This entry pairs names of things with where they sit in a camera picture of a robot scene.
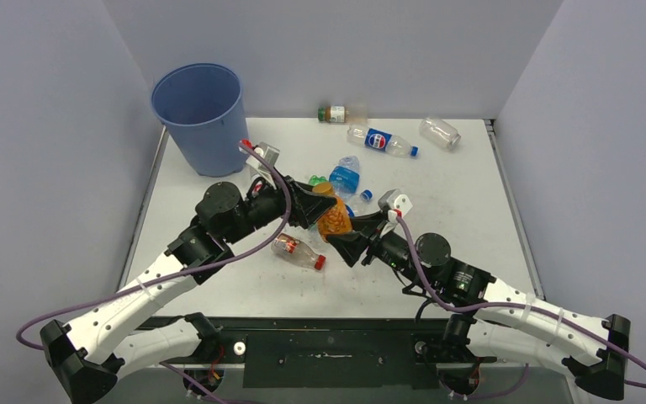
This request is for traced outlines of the Pepsi English label bottle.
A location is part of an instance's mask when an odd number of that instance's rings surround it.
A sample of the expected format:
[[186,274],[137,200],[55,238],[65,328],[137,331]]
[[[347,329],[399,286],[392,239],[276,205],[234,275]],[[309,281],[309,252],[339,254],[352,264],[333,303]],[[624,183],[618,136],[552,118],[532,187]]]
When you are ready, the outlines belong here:
[[347,212],[350,217],[358,217],[371,212],[373,208],[373,194],[365,189],[360,194],[350,196],[346,201]]

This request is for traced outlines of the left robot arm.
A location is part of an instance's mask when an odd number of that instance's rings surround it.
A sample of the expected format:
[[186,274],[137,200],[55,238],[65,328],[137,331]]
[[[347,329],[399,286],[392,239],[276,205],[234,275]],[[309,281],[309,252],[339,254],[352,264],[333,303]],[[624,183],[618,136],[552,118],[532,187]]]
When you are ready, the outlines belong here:
[[335,204],[333,197],[291,177],[281,185],[258,178],[247,195],[229,182],[209,186],[189,227],[115,299],[40,329],[46,361],[71,402],[94,403],[126,375],[162,361],[187,356],[199,363],[211,360],[219,332],[201,313],[148,332],[136,328],[235,262],[232,244],[276,219],[308,228]]

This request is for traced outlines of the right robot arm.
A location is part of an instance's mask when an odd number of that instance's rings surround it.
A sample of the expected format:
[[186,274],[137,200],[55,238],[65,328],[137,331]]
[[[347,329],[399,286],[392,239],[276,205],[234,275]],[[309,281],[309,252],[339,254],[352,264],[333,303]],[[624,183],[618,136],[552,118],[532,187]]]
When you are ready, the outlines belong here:
[[583,391],[625,397],[631,322],[624,316],[585,316],[533,293],[523,293],[487,271],[456,259],[446,238],[427,232],[399,235],[383,212],[354,219],[352,232],[327,241],[350,267],[378,259],[421,288],[421,296],[452,312],[442,337],[453,360],[508,358],[569,377]]

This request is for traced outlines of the blue plastic bin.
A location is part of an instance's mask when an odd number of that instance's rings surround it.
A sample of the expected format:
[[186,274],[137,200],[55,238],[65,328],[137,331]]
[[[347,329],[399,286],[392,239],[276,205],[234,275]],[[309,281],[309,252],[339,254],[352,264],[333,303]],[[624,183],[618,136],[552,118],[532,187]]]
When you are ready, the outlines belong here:
[[151,90],[151,108],[188,165],[200,176],[240,172],[249,138],[240,78],[226,66],[194,63],[165,74]]

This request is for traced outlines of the green plastic bottle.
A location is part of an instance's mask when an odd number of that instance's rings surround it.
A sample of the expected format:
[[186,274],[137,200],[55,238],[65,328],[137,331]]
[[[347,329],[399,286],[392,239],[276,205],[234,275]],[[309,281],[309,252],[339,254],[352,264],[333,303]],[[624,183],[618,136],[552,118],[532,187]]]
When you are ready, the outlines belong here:
[[328,181],[328,178],[326,176],[312,175],[308,180],[308,184],[311,186],[316,186],[320,183],[325,183],[327,181]]

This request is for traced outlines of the red cap tea bottle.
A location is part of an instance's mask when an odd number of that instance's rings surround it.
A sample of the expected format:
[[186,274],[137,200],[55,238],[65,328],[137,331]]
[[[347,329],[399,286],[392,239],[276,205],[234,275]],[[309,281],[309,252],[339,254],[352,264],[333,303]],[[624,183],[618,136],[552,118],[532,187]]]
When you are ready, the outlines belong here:
[[315,252],[300,239],[285,233],[280,233],[270,246],[279,258],[300,268],[321,271],[326,264],[324,255]]

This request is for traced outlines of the blue label crushed bottle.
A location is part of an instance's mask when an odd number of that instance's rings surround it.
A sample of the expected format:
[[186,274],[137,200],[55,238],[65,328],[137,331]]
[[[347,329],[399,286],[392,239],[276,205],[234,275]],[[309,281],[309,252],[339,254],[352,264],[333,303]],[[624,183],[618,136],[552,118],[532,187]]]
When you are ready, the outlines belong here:
[[360,182],[360,161],[356,156],[347,156],[339,160],[331,170],[328,179],[336,194],[347,201],[356,192]]

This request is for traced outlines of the Pepsi logo bottle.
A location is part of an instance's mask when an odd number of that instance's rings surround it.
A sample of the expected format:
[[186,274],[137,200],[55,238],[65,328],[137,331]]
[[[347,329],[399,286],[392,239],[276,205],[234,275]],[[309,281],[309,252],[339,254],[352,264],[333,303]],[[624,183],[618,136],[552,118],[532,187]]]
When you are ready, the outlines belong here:
[[417,158],[418,156],[418,147],[413,146],[405,138],[366,125],[351,125],[347,130],[347,139],[356,146],[392,157]]

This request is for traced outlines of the green cap brown bottle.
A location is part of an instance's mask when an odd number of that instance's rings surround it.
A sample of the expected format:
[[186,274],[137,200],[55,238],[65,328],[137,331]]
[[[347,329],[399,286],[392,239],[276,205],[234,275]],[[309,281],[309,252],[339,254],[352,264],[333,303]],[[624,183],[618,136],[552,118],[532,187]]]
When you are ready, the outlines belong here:
[[365,124],[368,120],[368,111],[362,105],[328,105],[319,107],[316,111],[320,122],[329,124]]

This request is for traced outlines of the clear plastic jar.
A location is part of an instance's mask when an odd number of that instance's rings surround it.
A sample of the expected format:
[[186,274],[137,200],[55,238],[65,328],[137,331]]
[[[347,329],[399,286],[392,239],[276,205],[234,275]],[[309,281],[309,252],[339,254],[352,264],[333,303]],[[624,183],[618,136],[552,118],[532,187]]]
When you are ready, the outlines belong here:
[[422,137],[432,142],[435,146],[448,151],[453,151],[461,135],[458,130],[442,119],[427,117],[423,119],[419,126]]

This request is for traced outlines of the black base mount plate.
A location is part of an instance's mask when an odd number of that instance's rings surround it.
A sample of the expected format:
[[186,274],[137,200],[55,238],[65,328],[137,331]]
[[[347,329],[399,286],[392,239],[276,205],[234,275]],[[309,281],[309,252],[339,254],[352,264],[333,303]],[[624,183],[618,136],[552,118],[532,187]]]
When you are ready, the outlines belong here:
[[203,352],[170,364],[240,369],[246,388],[437,387],[432,370],[465,375],[478,358],[445,344],[444,319],[214,317]]

